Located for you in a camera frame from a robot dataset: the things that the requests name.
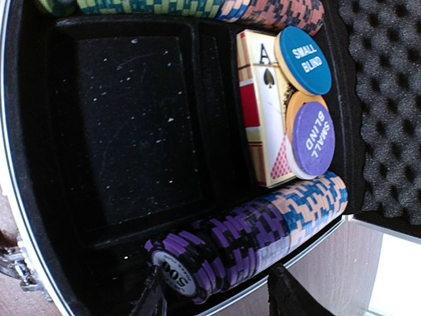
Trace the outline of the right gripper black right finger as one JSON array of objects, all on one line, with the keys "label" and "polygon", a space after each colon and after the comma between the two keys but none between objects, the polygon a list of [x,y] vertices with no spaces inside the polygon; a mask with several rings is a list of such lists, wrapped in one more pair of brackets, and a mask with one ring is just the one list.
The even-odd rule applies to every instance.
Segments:
[{"label": "right gripper black right finger", "polygon": [[270,316],[333,316],[281,263],[269,269],[268,303]]}]

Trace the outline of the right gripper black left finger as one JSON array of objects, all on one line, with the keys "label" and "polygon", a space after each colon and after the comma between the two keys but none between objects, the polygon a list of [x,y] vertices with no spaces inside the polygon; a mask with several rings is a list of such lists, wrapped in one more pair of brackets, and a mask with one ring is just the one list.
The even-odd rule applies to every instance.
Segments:
[{"label": "right gripper black left finger", "polygon": [[164,278],[162,269],[158,265],[152,265],[149,268],[144,285],[145,288],[129,316],[166,316],[167,300],[164,294]]}]

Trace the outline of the purple black chip stack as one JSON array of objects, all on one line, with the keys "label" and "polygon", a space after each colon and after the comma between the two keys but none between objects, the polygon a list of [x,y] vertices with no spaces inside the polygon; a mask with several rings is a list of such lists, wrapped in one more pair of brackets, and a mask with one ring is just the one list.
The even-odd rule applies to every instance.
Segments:
[{"label": "purple black chip stack", "polygon": [[150,238],[144,248],[173,291],[202,304],[282,259],[290,241],[287,216],[257,199]]}]

